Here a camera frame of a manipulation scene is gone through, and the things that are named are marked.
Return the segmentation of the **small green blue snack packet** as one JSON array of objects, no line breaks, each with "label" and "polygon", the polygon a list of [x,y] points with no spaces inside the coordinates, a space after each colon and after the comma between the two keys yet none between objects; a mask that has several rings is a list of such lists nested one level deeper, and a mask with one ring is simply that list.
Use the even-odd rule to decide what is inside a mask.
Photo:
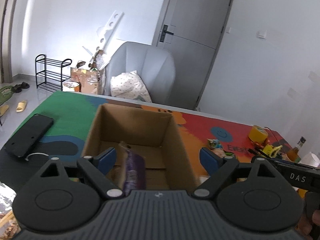
[{"label": "small green blue snack packet", "polygon": [[221,145],[221,142],[218,139],[207,139],[207,141],[208,141],[208,147],[211,150],[223,148],[223,146]]}]

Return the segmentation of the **hand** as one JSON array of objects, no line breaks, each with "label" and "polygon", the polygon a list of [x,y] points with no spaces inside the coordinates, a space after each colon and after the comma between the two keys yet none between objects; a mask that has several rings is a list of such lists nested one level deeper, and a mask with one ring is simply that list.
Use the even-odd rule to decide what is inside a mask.
[{"label": "hand", "polygon": [[296,231],[305,239],[319,239],[319,193],[308,191],[304,196],[304,212]]}]

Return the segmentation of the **yellow tape roll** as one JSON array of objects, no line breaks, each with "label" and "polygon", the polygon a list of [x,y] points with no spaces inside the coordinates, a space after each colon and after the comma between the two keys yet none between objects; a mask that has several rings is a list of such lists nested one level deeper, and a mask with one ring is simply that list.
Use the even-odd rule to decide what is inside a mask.
[{"label": "yellow tape roll", "polygon": [[252,142],[262,144],[268,138],[268,133],[262,127],[254,125],[248,134],[248,138]]}]

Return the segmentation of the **white paper towel roll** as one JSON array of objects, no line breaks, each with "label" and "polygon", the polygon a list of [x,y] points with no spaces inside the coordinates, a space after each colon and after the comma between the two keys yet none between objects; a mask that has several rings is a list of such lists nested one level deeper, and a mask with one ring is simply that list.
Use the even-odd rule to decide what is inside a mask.
[{"label": "white paper towel roll", "polygon": [[320,159],[316,154],[309,152],[300,160],[299,163],[303,165],[308,165],[311,167],[319,167]]}]

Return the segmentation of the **yellow slipper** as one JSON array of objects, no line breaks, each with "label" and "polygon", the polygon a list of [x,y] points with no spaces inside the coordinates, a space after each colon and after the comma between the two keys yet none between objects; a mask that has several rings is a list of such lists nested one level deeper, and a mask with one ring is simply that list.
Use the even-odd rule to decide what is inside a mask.
[{"label": "yellow slipper", "polygon": [[16,112],[17,113],[21,113],[25,110],[27,106],[27,100],[22,100],[20,101],[18,104],[17,104],[17,107],[16,107]]}]

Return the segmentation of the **brown cardboard box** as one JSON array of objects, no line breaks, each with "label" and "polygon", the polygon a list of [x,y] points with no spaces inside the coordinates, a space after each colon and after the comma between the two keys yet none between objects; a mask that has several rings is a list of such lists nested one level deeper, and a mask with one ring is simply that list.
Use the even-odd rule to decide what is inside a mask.
[{"label": "brown cardboard box", "polygon": [[124,162],[121,142],[144,158],[147,190],[191,192],[199,186],[172,114],[109,103],[100,105],[82,155],[95,157],[114,147],[117,160],[108,178],[117,181]]}]

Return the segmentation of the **white perforated board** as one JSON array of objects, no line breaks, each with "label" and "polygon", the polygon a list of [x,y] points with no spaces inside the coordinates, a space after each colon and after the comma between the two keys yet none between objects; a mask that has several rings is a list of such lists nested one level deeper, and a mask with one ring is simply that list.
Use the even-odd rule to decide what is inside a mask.
[{"label": "white perforated board", "polygon": [[123,11],[115,10],[105,25],[97,29],[97,39],[95,41],[96,51],[103,50],[106,52],[107,46],[111,41],[114,32],[124,16]]}]

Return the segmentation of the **brown paper bags pile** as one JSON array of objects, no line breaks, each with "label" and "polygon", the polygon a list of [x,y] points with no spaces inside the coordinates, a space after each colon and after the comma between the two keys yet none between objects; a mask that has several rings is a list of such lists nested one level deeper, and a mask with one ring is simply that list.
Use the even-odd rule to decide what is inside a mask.
[{"label": "brown paper bags pile", "polygon": [[71,77],[62,83],[63,92],[103,95],[106,83],[105,53],[97,50],[89,61],[79,61],[71,68]]}]

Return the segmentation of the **black slippers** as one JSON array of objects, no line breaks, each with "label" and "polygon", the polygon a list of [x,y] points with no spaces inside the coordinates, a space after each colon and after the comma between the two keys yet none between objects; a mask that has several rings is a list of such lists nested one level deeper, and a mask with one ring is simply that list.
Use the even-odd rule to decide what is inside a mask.
[{"label": "black slippers", "polygon": [[20,93],[23,89],[28,89],[29,87],[30,87],[30,85],[28,83],[22,82],[21,84],[14,85],[11,88],[11,91],[13,93]]}]

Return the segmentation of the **purple snack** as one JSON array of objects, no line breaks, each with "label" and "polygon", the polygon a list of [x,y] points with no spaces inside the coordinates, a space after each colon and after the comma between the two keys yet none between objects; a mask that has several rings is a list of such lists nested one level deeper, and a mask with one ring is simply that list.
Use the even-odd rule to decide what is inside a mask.
[{"label": "purple snack", "polygon": [[145,159],[124,141],[119,146],[122,157],[119,187],[125,196],[128,196],[132,190],[145,190]]}]

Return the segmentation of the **grey door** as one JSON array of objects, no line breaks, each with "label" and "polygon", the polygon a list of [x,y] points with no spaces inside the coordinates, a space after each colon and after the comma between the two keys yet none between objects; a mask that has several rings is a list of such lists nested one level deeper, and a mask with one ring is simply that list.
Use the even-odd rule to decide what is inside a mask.
[{"label": "grey door", "polygon": [[164,0],[152,45],[169,51],[176,76],[168,105],[195,109],[219,50],[233,0]]}]

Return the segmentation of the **white dotted pillow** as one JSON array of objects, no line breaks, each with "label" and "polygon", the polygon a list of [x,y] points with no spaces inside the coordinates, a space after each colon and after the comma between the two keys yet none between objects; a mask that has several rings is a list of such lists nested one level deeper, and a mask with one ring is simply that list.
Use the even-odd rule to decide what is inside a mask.
[{"label": "white dotted pillow", "polygon": [[115,98],[152,102],[149,91],[136,70],[112,76],[110,92]]}]

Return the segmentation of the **black shoe rack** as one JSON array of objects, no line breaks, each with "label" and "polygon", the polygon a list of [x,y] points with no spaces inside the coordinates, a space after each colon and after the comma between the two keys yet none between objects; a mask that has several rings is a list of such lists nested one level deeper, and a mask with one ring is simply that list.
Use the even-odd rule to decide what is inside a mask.
[{"label": "black shoe rack", "polygon": [[71,59],[50,59],[45,54],[35,57],[36,88],[49,92],[63,91],[63,83],[71,77]]}]

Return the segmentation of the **black flat device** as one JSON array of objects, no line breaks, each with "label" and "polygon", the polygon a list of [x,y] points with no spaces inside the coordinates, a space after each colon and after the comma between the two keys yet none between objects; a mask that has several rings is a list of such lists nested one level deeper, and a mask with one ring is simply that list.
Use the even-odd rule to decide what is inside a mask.
[{"label": "black flat device", "polygon": [[34,114],[4,144],[5,152],[18,159],[24,159],[53,124],[53,118],[41,114]]}]

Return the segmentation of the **brown sauce bottle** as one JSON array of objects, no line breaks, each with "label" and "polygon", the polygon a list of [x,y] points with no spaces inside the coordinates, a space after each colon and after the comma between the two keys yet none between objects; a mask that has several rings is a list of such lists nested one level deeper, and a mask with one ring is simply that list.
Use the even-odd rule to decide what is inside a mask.
[{"label": "brown sauce bottle", "polygon": [[301,137],[299,142],[296,144],[296,146],[292,149],[290,149],[286,155],[287,157],[294,163],[297,163],[300,161],[300,157],[298,155],[298,152],[303,147],[304,143],[306,142],[306,139],[304,137]]}]

